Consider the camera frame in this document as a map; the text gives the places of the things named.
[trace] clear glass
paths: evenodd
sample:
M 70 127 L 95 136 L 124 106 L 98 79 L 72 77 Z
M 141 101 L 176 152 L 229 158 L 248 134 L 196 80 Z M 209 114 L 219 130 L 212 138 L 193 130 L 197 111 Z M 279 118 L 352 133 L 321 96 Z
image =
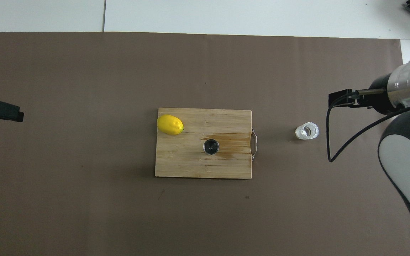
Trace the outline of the clear glass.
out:
M 295 136 L 299 139 L 313 139 L 319 135 L 319 127 L 312 122 L 300 125 L 295 129 Z

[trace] black cable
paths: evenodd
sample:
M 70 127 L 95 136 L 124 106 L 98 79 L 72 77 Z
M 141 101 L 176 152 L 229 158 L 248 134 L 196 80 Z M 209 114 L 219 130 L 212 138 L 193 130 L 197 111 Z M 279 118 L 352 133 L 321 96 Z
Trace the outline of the black cable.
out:
M 344 94 L 343 96 L 340 96 L 336 100 L 334 100 L 328 107 L 327 121 L 326 121 L 325 125 L 326 125 L 326 129 L 327 129 L 327 132 L 326 132 L 326 134 L 327 134 L 327 156 L 328 156 L 329 161 L 330 161 L 330 136 L 328 134 L 328 120 L 330 118 L 330 111 L 332 110 L 332 108 L 335 107 L 335 104 L 337 102 L 339 102 L 340 100 L 346 99 L 347 97 L 354 96 L 354 95 L 358 95 L 358 92 L 350 92 L 348 94 Z
M 343 95 L 342 97 L 338 98 L 338 99 L 335 100 L 333 103 L 336 103 L 338 100 L 342 100 L 342 98 L 344 98 L 344 97 L 349 97 L 349 96 L 346 96 L 346 95 Z M 335 159 L 340 155 L 340 153 L 343 152 L 343 150 L 344 150 L 353 140 L 355 140 L 358 136 L 360 136 L 360 135 L 363 134 L 364 132 L 368 131 L 369 129 L 373 128 L 374 126 L 376 126 L 376 125 L 378 125 L 378 124 L 380 124 L 380 123 L 382 123 L 382 122 L 384 122 L 384 121 L 386 121 L 386 120 L 389 120 L 389 119 L 392 118 L 392 117 L 395 117 L 395 116 L 400 115 L 400 114 L 402 114 L 402 113 L 404 113 L 404 112 L 410 111 L 410 107 L 406 107 L 406 108 L 400 109 L 400 110 L 398 110 L 398 111 L 396 111 L 396 112 L 393 112 L 392 114 L 389 114 L 389 115 L 387 115 L 387 116 L 385 116 L 385 117 L 383 117 L 383 118 L 377 120 L 376 122 L 371 123 L 371 124 L 368 125 L 367 127 L 361 129 L 358 133 L 355 133 L 355 135 L 352 136 L 350 139 L 348 139 L 348 141 L 346 141 L 346 143 L 343 144 L 343 146 L 336 152 L 336 154 L 335 154 L 332 158 L 330 158 L 330 141 L 329 141 L 329 135 L 328 135 L 328 120 L 329 120 L 329 117 L 330 117 L 330 111 L 332 110 L 332 108 L 335 107 L 335 106 L 333 105 L 333 103 L 330 104 L 330 106 L 329 106 L 329 108 L 328 108 L 328 111 L 327 111 L 327 123 L 326 123 L 326 125 L 327 125 L 327 156 L 328 156 L 328 161 L 329 161 L 329 162 L 335 161 Z

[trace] lemon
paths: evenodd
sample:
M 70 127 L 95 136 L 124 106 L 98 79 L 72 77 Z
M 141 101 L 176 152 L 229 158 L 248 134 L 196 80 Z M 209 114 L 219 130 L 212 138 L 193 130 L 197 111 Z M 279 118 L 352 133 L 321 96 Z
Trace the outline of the lemon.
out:
M 183 122 L 172 115 L 161 115 L 158 118 L 158 129 L 163 133 L 177 135 L 184 130 Z

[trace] brown table surface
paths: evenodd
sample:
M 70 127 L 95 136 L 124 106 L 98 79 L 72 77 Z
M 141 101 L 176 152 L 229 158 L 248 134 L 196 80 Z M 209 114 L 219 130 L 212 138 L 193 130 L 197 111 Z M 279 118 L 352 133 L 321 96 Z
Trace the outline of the brown table surface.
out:
M 384 126 L 325 147 L 327 95 L 401 63 L 396 39 L 0 33 L 0 100 L 25 112 L 0 120 L 0 255 L 410 255 Z M 252 180 L 156 178 L 158 107 L 252 110 Z M 334 110 L 332 151 L 380 117 Z

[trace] cutting board handle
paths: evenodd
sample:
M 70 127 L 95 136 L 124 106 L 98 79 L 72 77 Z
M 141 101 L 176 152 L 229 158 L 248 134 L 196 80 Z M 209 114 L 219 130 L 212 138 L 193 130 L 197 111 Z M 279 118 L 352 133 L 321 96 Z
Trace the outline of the cutting board handle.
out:
M 251 138 L 252 138 L 252 136 L 254 136 L 254 139 L 255 139 L 255 144 L 254 144 L 254 146 L 255 146 L 255 151 L 254 151 L 254 153 L 252 152 L 252 149 L 251 149 L 251 161 L 254 161 L 254 157 L 256 156 L 256 153 L 257 153 L 257 135 L 256 135 L 256 133 L 254 132 L 254 128 L 252 128 L 251 127 Z

